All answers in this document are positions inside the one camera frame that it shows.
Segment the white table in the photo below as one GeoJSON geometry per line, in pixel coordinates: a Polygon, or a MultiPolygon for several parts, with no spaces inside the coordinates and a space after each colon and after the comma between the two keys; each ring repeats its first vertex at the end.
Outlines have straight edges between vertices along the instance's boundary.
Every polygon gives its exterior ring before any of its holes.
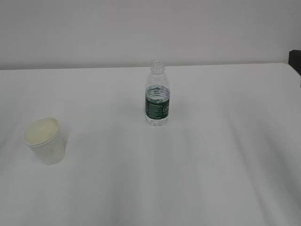
{"type": "Polygon", "coordinates": [[[0,71],[2,226],[300,226],[301,88],[285,64],[168,67],[170,119],[144,120],[149,68],[0,71]],[[22,143],[54,117],[46,166],[22,143]]]}

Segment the paper cup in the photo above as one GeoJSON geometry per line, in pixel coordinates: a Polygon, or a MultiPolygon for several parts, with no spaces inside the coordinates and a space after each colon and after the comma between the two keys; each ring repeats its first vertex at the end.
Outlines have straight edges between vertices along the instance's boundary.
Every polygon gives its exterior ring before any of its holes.
{"type": "Polygon", "coordinates": [[[64,158],[65,149],[60,136],[60,124],[54,118],[32,122],[23,132],[23,141],[46,165],[59,163],[64,158]]]}

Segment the water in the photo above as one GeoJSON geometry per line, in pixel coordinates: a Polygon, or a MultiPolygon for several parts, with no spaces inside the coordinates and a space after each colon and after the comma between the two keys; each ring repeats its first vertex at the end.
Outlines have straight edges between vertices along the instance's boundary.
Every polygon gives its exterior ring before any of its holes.
{"type": "MultiPolygon", "coordinates": [[[[154,104],[160,104],[168,101],[169,95],[170,95],[169,89],[160,85],[150,86],[145,91],[146,99],[154,104]]],[[[148,117],[147,114],[145,114],[145,119],[152,126],[161,126],[167,122],[168,114],[163,119],[152,119],[148,117]]]]}

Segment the cup rim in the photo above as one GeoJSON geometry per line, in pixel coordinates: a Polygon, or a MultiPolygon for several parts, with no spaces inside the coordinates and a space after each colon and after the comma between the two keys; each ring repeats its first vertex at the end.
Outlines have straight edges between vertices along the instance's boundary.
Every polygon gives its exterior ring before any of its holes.
{"type": "Polygon", "coordinates": [[[46,118],[36,119],[36,120],[32,121],[31,123],[29,123],[29,124],[26,126],[26,128],[25,128],[24,131],[23,131],[22,140],[23,140],[24,143],[26,143],[26,144],[27,144],[28,146],[30,146],[30,147],[42,146],[42,145],[44,145],[44,144],[50,142],[53,138],[55,138],[55,136],[57,135],[59,129],[60,129],[60,122],[59,122],[57,119],[55,119],[55,118],[52,118],[52,117],[46,117],[46,118]],[[45,120],[45,119],[53,119],[53,120],[55,120],[55,121],[57,122],[58,127],[57,127],[57,130],[56,130],[56,132],[54,133],[54,135],[51,136],[50,138],[48,138],[47,140],[45,140],[45,141],[43,141],[43,142],[40,142],[40,143],[36,143],[36,144],[31,144],[31,143],[28,143],[27,141],[25,141],[24,136],[25,136],[25,132],[26,132],[27,128],[28,128],[32,123],[34,123],[34,122],[36,122],[36,121],[39,121],[39,120],[45,120]]]}

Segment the bottle cap opening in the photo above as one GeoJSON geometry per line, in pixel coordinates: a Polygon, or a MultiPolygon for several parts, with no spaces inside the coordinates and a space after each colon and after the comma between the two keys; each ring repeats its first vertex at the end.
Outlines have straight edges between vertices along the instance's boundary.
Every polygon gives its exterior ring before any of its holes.
{"type": "Polygon", "coordinates": [[[165,64],[160,60],[153,60],[151,62],[150,70],[154,73],[162,73],[165,71],[165,64]]]}

